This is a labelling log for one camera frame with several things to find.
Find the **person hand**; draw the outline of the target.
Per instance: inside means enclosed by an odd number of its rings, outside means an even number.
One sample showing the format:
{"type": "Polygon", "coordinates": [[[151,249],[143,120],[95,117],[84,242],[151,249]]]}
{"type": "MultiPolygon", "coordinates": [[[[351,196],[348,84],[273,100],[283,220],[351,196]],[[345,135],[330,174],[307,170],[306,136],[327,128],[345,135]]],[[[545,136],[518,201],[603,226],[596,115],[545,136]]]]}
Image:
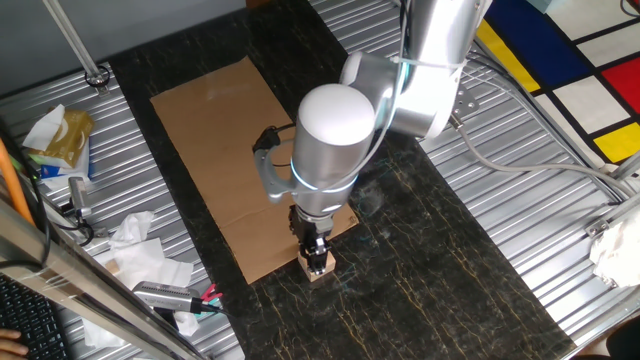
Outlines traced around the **person hand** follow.
{"type": "Polygon", "coordinates": [[[1,360],[24,360],[29,349],[20,343],[21,333],[16,330],[0,330],[1,360]]]}

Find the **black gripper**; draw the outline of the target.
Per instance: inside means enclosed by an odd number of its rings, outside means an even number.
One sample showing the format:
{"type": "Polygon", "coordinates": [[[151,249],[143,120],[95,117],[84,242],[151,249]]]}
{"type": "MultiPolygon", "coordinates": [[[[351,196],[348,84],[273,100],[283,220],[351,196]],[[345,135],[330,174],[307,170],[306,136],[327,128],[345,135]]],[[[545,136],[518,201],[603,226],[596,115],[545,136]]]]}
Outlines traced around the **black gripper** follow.
{"type": "Polygon", "coordinates": [[[313,217],[291,205],[288,219],[291,232],[298,238],[300,257],[312,273],[323,275],[331,249],[327,240],[333,230],[333,216],[313,217]]]}

